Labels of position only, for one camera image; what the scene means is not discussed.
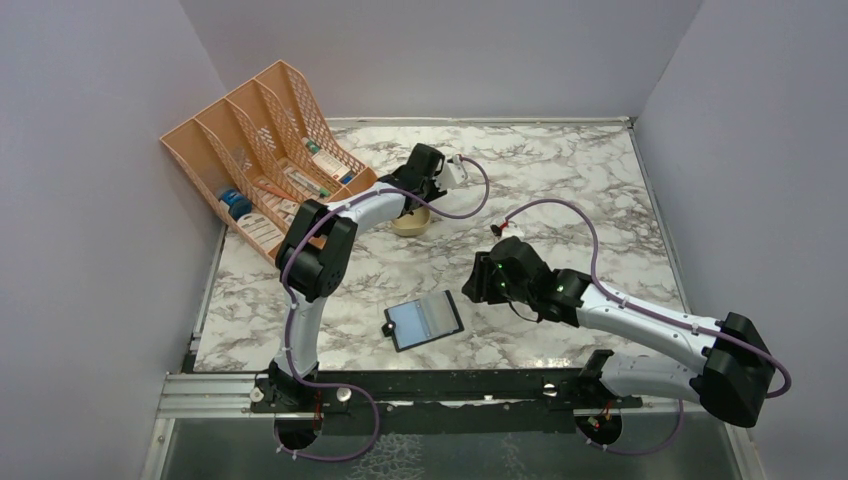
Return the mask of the grey credit card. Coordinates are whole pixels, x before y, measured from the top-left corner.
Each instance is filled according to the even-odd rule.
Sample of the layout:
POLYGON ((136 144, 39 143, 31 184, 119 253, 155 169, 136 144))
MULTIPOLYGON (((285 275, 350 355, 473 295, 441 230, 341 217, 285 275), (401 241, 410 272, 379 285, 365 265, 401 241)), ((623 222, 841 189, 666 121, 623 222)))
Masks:
POLYGON ((446 292, 429 295, 421 301, 430 337, 438 337, 454 332, 458 328, 451 300, 446 292))

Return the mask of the black leather card holder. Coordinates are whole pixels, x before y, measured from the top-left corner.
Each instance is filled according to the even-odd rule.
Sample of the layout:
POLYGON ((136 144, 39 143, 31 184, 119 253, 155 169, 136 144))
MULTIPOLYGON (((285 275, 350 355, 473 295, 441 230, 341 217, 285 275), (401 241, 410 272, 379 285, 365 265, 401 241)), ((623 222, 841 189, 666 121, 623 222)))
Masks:
POLYGON ((398 304, 384 310, 385 323, 381 327, 384 337, 392 340, 396 352, 403 352, 421 345, 461 333, 465 330, 453 295, 449 290, 432 292, 421 298, 398 304), (429 295, 446 292, 456 315, 458 328, 447 335, 430 337, 421 301, 429 295))

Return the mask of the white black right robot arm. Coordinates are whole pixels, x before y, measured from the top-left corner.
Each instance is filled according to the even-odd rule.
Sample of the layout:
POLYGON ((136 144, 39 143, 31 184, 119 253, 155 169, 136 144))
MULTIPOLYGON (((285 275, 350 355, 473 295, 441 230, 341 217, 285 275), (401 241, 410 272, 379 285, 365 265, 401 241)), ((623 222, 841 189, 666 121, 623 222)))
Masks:
POLYGON ((509 237, 475 255, 463 294, 474 303, 519 303, 538 320, 600 330, 658 352, 646 359, 614 353, 577 380, 579 398, 600 407, 614 396, 648 395, 700 404, 726 423, 756 425, 776 368, 749 318, 690 317, 607 293, 590 275, 552 269, 526 242, 509 237))

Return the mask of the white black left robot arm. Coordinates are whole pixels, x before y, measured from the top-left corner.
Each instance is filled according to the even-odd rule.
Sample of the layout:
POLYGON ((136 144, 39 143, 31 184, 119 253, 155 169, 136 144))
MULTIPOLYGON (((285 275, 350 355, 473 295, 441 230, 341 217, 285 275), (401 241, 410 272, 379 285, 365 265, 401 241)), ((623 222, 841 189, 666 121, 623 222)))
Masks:
POLYGON ((313 401, 314 384, 306 377, 318 365, 317 336, 323 308, 346 273, 358 235, 410 213, 446 194, 437 179, 446 157, 417 144, 406 163, 349 198, 299 207, 275 260, 290 295, 280 349, 274 358, 285 375, 276 396, 298 411, 313 401))

